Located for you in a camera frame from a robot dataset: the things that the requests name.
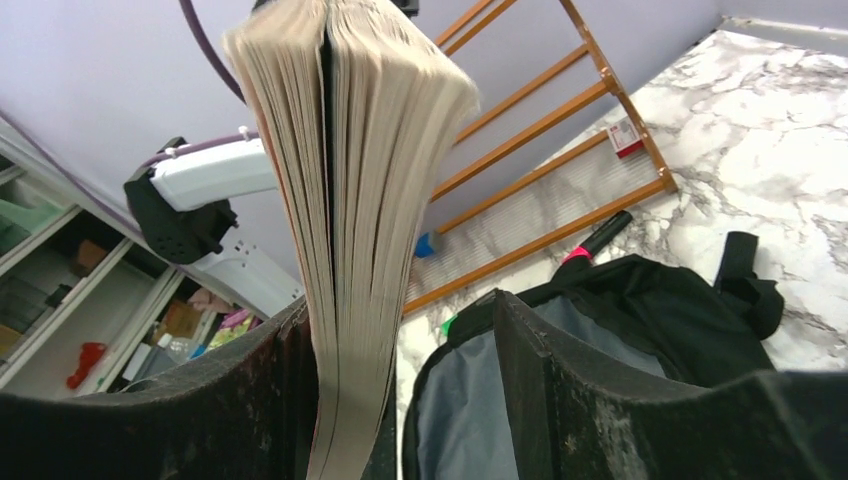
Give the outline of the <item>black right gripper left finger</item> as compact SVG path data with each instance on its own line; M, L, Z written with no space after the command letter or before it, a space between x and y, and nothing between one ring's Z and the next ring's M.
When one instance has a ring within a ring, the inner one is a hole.
M3 394L5 479L303 479L316 419L296 301L222 347L130 385L51 401Z

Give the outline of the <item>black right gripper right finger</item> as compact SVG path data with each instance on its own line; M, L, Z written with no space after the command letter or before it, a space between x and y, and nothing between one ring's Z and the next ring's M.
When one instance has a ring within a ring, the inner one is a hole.
M716 388L626 365L494 294L522 479L843 479L847 376L757 372Z

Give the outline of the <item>black student backpack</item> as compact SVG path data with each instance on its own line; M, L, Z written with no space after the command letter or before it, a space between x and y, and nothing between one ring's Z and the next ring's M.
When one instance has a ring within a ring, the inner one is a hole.
M519 299L553 327L630 367L714 387L772 362L763 341L784 299L754 272L758 239L727 235L713 282L637 255L602 265L561 265ZM493 331L494 297L457 313L427 359L402 437L407 479L514 479L506 403Z

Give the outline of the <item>red treehouse book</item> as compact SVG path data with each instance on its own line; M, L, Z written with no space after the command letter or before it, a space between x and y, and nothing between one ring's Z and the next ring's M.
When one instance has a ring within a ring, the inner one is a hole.
M307 475L357 479L414 246L472 79L390 1L272 1L223 40L280 184L318 377Z

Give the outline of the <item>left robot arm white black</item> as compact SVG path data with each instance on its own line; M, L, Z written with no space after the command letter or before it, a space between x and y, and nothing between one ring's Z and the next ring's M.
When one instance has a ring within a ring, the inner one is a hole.
M259 134L243 129L200 144L171 139L123 190L155 254L271 317L301 298L304 289L240 225L231 201L276 186Z

